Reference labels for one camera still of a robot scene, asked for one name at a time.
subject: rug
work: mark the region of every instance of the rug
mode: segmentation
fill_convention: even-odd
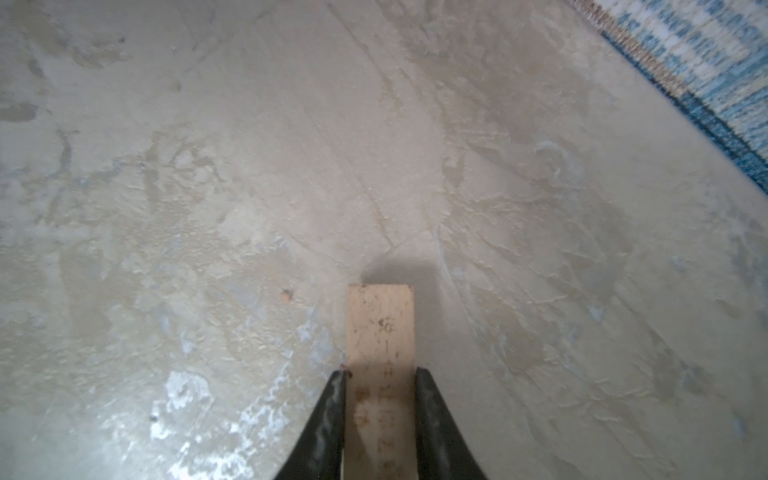
[[[568,0],[768,194],[768,0]]]

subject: beige floor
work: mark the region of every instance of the beige floor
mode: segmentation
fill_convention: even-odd
[[[360,280],[489,478],[768,472],[768,197],[563,2],[6,0],[0,101],[0,478],[270,478]]]

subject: wooden block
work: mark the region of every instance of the wooden block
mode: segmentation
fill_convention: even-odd
[[[413,480],[413,287],[350,285],[347,297],[346,480]]]

